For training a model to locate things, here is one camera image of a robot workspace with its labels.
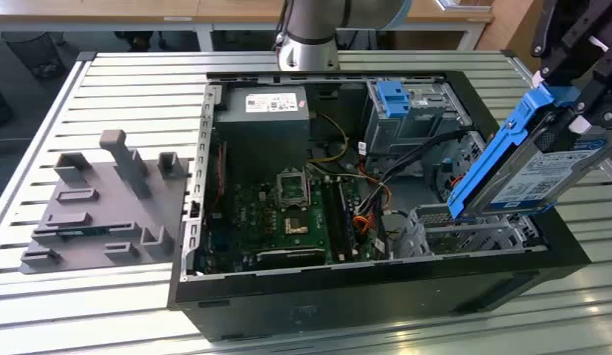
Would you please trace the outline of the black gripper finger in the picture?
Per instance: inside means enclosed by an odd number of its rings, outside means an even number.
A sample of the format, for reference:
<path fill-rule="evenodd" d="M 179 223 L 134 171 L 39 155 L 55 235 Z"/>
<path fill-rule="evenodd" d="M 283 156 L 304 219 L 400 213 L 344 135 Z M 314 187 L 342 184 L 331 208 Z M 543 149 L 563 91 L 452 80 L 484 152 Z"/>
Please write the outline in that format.
<path fill-rule="evenodd" d="M 612 53 L 566 53 L 558 60 L 563 134 L 612 131 Z"/>
<path fill-rule="evenodd" d="M 535 30 L 531 55 L 542 61 L 535 77 L 551 86 L 567 86 L 595 63 L 602 50 L 590 43 L 583 43 L 570 51 L 552 51 L 552 15 L 554 10 L 542 13 Z"/>

